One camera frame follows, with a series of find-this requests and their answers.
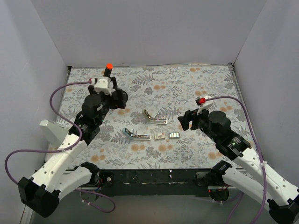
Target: table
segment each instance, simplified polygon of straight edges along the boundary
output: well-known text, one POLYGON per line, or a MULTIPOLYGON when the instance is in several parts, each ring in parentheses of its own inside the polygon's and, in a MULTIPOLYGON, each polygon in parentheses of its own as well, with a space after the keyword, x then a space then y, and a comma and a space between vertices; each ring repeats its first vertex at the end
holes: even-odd
MULTIPOLYGON (((100 77, 104 68, 72 69, 68 83, 82 82, 100 77)), ((197 96, 238 97, 228 66, 166 66, 114 68, 112 76, 119 88, 128 93, 126 109, 110 110, 100 133, 68 169, 74 169, 85 161, 100 169, 149 169, 149 168, 211 168, 220 160, 226 160, 214 143, 199 129, 183 132, 177 119, 187 110, 194 110, 197 96), (142 115, 148 110, 153 117, 167 118, 168 124, 148 124, 142 115), (126 127, 140 134, 180 132, 180 139, 136 142, 123 133, 126 127)), ((74 121, 88 95, 87 85, 66 88, 60 113, 74 121)), ((217 100, 212 110, 221 110, 232 122, 232 129, 253 144, 241 106, 233 100, 217 100)), ((58 118, 59 124, 70 127, 58 118)))

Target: tabletop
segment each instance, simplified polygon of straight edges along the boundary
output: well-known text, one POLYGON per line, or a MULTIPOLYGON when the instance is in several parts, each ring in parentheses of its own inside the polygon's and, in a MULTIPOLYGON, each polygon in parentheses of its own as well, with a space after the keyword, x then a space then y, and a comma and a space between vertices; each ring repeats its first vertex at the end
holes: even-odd
MULTIPOLYGON (((72 69, 68 83, 82 82, 100 77, 104 68, 72 69)), ((119 88, 128 93, 125 109, 110 110, 100 133, 80 153, 68 169, 74 169, 85 161, 100 169, 147 169, 147 168, 211 168, 220 160, 227 160, 215 143, 199 129, 183 132, 178 121, 187 110, 198 106, 196 97, 238 97, 228 66, 168 66, 114 68, 119 88), (167 125, 147 123, 142 115, 146 109, 153 117, 168 119, 167 125), (126 127, 139 134, 152 135, 151 141, 131 141, 123 133, 126 127), (179 139, 155 140, 155 133, 180 132, 179 139)), ((87 85, 65 89, 59 112, 74 121, 81 111, 84 98, 89 94, 87 85)), ((241 106, 233 100, 216 100, 210 111, 220 110, 231 120, 232 129, 251 144, 252 137, 241 106)), ((57 123, 71 127, 58 118, 57 123)))

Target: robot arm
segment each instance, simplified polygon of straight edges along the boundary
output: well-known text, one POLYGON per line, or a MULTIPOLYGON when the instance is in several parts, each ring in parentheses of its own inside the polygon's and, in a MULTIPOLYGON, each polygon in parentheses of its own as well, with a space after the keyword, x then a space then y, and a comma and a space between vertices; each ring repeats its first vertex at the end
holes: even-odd
MULTIPOLYGON (((263 185, 261 166, 264 166, 267 177, 268 197, 271 198, 267 201, 270 208, 270 215, 278 223, 294 223, 299 216, 298 188, 280 176, 266 162, 261 164, 257 153, 251 148, 250 144, 242 136, 231 130, 231 122, 225 113, 221 111, 209 112, 208 108, 211 107, 213 101, 205 102, 205 99, 202 99, 203 98, 199 98, 196 100, 200 106, 199 109, 186 111, 184 116, 178 117, 183 130, 187 130, 190 121, 192 121, 191 130, 199 128, 216 143, 215 146, 220 153, 244 168, 261 185, 263 185)), ((229 168, 226 172, 231 173, 231 171, 231 168, 229 168)), ((234 184, 233 178, 228 180, 224 177, 223 180, 234 184)), ((242 188, 245 193, 252 191, 250 189, 253 187, 252 185, 246 186, 244 184, 238 184, 238 181, 235 182, 235 186, 242 188)), ((259 189, 259 191, 263 190, 262 187, 257 187, 257 189, 259 189)), ((263 195, 263 192, 260 192, 259 196, 254 198, 259 202, 261 202, 260 196, 263 195)))
POLYGON ((81 164, 71 174, 64 175, 64 172, 99 133, 100 125, 109 109, 124 109, 126 106, 128 95, 117 87, 114 77, 110 78, 111 69, 112 66, 107 66, 102 78, 90 80, 93 84, 88 87, 90 95, 85 98, 82 111, 77 114, 74 122, 81 129, 82 138, 73 148, 64 150, 78 141, 79 130, 75 126, 72 126, 66 134, 63 127, 45 121, 41 123, 47 139, 56 145, 60 143, 58 150, 62 152, 53 154, 29 179, 21 178, 18 189, 21 201, 42 217, 52 214, 59 200, 77 187, 83 184, 94 186, 99 182, 100 170, 88 162, 81 164), (115 89, 112 93, 111 81, 115 89), (59 142, 62 139, 59 136, 61 134, 66 136, 62 142, 59 142))

